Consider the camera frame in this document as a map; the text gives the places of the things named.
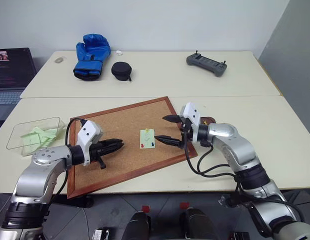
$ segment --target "blue boxing glove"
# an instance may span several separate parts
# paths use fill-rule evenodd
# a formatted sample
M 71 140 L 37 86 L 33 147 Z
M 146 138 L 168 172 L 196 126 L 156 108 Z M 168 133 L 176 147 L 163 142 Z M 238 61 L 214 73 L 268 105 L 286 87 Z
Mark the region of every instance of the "blue boxing glove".
M 111 48 L 107 39 L 99 34 L 87 34 L 83 41 L 76 45 L 78 63 L 73 72 L 79 79 L 92 81 L 101 75 L 103 61 L 111 54 Z

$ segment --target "floor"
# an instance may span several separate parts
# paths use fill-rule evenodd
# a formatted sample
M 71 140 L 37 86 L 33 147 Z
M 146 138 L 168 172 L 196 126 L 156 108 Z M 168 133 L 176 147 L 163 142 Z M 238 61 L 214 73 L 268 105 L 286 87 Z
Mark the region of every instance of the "floor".
M 214 222 L 221 240 L 226 240 L 231 231 L 249 232 L 254 240 L 265 239 L 259 235 L 246 208 L 225 207 L 219 204 L 224 193 L 148 193 L 93 195 L 91 208 L 79 208 L 52 204 L 44 223 L 47 240 L 88 240 L 94 230 L 101 227 L 111 229 L 110 240 L 120 240 L 126 224 L 142 206 L 149 206 L 151 217 L 150 240 L 182 238 L 179 215 L 182 206 L 201 209 Z M 299 207 L 310 224 L 310 189 L 285 193 L 288 201 L 301 204 Z M 0 224 L 5 215 L 9 195 L 0 194 Z

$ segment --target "laptop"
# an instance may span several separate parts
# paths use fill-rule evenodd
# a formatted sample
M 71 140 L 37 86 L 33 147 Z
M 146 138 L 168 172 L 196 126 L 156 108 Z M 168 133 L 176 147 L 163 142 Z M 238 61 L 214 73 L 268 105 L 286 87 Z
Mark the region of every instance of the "laptop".
M 0 49 L 0 121 L 4 121 L 36 75 L 29 48 Z

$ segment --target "laptop keyboard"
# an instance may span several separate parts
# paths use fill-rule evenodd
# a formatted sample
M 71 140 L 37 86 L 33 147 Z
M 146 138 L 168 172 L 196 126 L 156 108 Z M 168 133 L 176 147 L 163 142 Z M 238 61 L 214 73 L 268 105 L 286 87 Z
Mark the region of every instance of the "laptop keyboard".
M 21 93 L 20 91 L 0 92 L 0 104 L 17 104 Z

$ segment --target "laptop screen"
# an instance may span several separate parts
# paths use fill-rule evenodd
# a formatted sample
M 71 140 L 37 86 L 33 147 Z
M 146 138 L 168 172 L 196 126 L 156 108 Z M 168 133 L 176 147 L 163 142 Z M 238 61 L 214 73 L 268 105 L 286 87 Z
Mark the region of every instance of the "laptop screen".
M 0 89 L 26 88 L 35 75 L 29 48 L 0 49 Z

